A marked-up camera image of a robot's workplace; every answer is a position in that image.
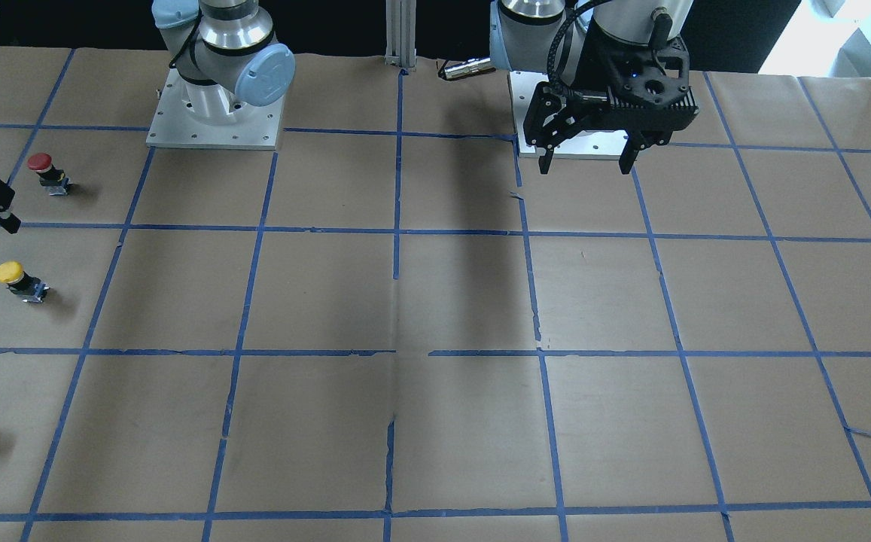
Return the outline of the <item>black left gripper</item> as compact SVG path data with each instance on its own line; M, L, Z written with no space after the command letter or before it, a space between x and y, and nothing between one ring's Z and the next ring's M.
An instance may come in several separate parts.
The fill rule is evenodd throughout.
M522 122L525 143L538 148L538 168L548 175L553 149L583 131L623 130L627 142L619 155L622 175L631 174L641 148L665 145L672 133L690 126L699 106L690 88L689 49L680 35L661 49L628 45L601 30L576 31L575 76L566 83L556 75L564 44L548 54L545 80L536 85Z

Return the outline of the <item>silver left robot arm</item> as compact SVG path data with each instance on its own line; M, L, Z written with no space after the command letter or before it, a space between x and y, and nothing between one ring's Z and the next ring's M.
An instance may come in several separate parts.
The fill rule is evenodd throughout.
M556 148L584 132L626 134L618 159L667 145L697 119L689 48L690 1L494 1L489 57L508 72L535 72L522 121L525 143L549 172Z

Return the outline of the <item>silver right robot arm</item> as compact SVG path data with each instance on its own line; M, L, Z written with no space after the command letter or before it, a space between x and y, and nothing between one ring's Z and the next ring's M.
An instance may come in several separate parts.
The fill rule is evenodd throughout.
M168 47L166 85L145 144L149 148L274 151L297 58L276 37L260 1L153 1L151 14ZM385 1L387 65L414 69L417 1ZM543 28L565 13L563 1L493 1L490 56L446 69L449 81L480 72L518 71L543 59ZM66 196L70 178L47 154L28 167L51 196ZM0 226L13 234L21 219L15 189L0 179Z

